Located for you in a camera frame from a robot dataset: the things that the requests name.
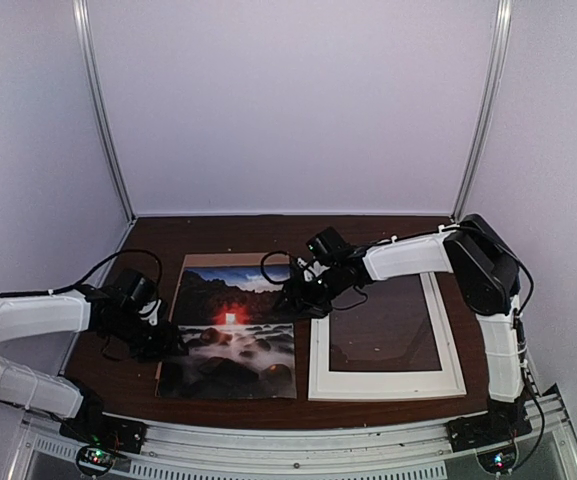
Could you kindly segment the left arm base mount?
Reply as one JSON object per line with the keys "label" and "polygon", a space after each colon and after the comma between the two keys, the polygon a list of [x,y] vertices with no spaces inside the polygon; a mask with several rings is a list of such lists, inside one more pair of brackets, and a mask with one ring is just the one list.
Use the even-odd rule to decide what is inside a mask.
{"label": "left arm base mount", "polygon": [[97,479],[113,468],[127,453],[139,454],[147,426],[135,420],[107,415],[104,402],[92,389],[75,382],[82,404],[73,418],[52,418],[60,424],[59,433],[83,443],[75,455],[75,466],[86,477]]}

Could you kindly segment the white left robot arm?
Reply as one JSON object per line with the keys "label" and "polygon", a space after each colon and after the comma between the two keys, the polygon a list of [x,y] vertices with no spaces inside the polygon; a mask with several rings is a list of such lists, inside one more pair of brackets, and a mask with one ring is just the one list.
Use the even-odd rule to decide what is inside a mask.
{"label": "white left robot arm", "polygon": [[[35,338],[92,332],[117,339],[138,362],[185,353],[179,331],[165,318],[165,304],[151,287],[75,286],[64,291],[0,294],[0,347]],[[101,399],[86,386],[2,355],[0,402],[71,420],[91,444],[105,442],[112,424]]]}

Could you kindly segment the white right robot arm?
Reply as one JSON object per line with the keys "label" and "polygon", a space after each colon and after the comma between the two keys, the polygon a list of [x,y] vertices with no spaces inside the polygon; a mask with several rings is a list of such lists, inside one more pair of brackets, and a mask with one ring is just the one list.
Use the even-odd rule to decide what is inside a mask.
{"label": "white right robot arm", "polygon": [[488,413],[480,430],[487,440],[503,440],[519,424],[524,406],[526,340],[520,278],[529,273],[493,227],[479,214],[436,230],[362,245],[347,242],[333,227],[312,237],[309,260],[291,257],[289,276],[273,306],[322,318],[348,289],[422,273],[451,273],[475,314],[485,347]]}

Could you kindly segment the clear acrylic sheet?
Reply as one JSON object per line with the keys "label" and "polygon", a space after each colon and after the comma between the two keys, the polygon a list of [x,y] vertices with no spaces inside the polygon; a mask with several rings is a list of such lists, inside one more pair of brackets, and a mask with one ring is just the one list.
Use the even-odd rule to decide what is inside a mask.
{"label": "clear acrylic sheet", "polygon": [[345,307],[329,316],[329,369],[333,372],[440,371],[432,322],[421,277],[402,276],[340,298]]}

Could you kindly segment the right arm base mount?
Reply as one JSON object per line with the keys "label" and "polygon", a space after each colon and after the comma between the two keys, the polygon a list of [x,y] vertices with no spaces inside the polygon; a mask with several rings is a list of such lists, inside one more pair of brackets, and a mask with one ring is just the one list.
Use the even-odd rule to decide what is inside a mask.
{"label": "right arm base mount", "polygon": [[488,474],[510,474],[519,460],[516,440],[532,432],[524,401],[513,403],[489,399],[482,414],[458,417],[447,423],[453,452],[474,449],[479,466]]}

